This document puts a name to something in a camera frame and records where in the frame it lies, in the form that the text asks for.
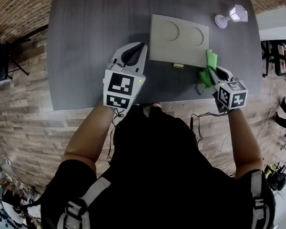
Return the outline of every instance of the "gray table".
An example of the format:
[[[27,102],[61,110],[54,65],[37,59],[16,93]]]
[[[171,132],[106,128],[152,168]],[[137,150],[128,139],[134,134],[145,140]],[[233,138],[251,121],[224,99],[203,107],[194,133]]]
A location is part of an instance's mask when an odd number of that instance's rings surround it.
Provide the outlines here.
[[[232,22],[224,30],[214,23],[234,4],[248,11],[249,22]],[[48,73],[54,110],[93,107],[102,97],[102,79],[114,52],[131,42],[148,44],[151,15],[160,14],[209,27],[210,48],[218,65],[233,72],[258,94],[262,52],[250,0],[53,0],[48,31]],[[210,98],[196,91],[199,68],[173,68],[147,60],[146,82],[138,103]]]

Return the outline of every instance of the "black wire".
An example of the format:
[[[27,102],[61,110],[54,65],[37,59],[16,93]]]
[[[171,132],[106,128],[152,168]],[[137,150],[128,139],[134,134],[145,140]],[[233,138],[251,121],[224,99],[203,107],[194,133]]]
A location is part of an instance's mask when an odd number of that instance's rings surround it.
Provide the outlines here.
[[[116,128],[116,125],[114,124],[114,120],[117,118],[117,117],[120,117],[120,118],[123,118],[124,117],[124,114],[122,114],[123,112],[124,112],[124,109],[121,111],[121,112],[119,112],[117,109],[112,109],[113,111],[114,111],[114,113],[116,114],[116,116],[113,118],[113,120],[111,121],[111,123],[113,124],[113,129],[112,129],[112,131],[110,132],[110,142],[109,142],[109,152],[108,152],[108,155],[107,155],[107,159],[112,159],[112,157],[110,156],[110,153],[111,153],[111,140],[112,140],[112,133],[113,133],[113,131],[115,130],[115,128]]]
[[[266,122],[267,122],[267,120],[268,120],[268,118],[269,118],[269,116],[270,116],[271,110],[272,110],[272,108],[269,110],[265,122],[263,123],[262,127],[259,129],[257,135],[255,136],[256,139],[258,138],[259,134],[261,133],[261,130],[265,127]]]
[[[194,116],[196,116],[196,118],[194,119],[195,121],[198,120],[198,133],[199,133],[199,140],[197,141],[197,144],[203,140],[203,136],[201,135],[201,132],[200,132],[200,117],[204,117],[204,116],[208,116],[208,115],[212,115],[212,116],[216,116],[216,117],[220,117],[220,116],[227,116],[227,115],[230,115],[231,113],[233,113],[236,109],[234,110],[231,110],[229,112],[225,111],[223,114],[213,114],[213,113],[210,113],[210,112],[207,112],[207,113],[204,113],[204,114],[201,114],[201,115],[195,115],[194,113],[191,115],[191,118]]]

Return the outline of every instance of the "human arm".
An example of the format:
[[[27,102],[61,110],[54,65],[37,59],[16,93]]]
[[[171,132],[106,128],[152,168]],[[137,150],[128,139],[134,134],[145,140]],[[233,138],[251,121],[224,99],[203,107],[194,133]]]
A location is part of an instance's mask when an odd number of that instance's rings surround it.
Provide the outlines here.
[[[95,162],[100,156],[113,115],[112,108],[99,103],[72,136],[61,161],[79,160],[96,172]]]
[[[236,109],[229,115],[229,124],[236,165],[235,178],[239,179],[254,169],[263,170],[260,148],[240,109]]]

